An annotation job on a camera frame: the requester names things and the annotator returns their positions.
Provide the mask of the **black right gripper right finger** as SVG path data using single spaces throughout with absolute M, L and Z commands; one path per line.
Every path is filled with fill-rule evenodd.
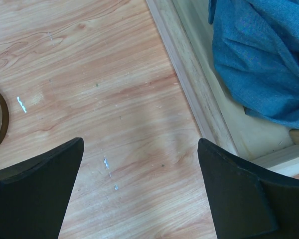
M 299 179 L 202 138 L 198 159 L 219 239 L 299 239 Z

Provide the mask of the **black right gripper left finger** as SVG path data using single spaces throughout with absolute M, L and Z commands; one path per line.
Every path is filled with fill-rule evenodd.
M 74 138 L 0 170 L 0 239 L 56 239 L 84 152 Z

